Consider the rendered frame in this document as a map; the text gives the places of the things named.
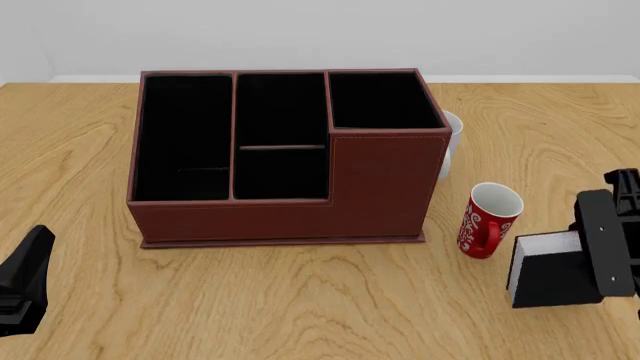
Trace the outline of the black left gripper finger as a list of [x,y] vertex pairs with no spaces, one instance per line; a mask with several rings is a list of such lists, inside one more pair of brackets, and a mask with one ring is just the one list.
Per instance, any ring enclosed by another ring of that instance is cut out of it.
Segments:
[[47,305],[47,272],[55,235],[44,225],[33,227],[0,263],[0,294]]

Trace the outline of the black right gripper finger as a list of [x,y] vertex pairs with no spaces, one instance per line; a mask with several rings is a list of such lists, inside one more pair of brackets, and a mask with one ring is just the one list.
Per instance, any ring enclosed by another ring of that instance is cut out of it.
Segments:
[[613,186],[613,200],[619,217],[640,216],[640,171],[618,169],[604,174]]

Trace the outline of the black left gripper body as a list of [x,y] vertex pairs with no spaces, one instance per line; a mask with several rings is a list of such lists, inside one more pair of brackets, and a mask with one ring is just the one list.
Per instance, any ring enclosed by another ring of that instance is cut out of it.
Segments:
[[45,312],[39,302],[0,287],[0,335],[34,334]]

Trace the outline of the red-brown desk caddy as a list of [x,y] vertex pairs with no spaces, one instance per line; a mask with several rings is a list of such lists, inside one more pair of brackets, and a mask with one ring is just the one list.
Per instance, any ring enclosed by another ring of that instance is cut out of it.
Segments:
[[142,247],[421,242],[452,128],[415,69],[145,71]]

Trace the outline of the black flat plate rounded ends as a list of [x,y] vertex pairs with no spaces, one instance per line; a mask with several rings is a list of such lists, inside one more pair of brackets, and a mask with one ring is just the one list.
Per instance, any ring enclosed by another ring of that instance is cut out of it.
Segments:
[[610,191],[582,191],[574,205],[585,254],[591,260],[599,293],[604,297],[635,294],[631,258]]

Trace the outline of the red mug with white pattern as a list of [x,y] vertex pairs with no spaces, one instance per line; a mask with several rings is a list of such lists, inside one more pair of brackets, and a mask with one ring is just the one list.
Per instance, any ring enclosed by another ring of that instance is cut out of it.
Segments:
[[475,185],[457,236],[458,248],[475,259],[491,257],[523,210],[519,194],[506,185]]

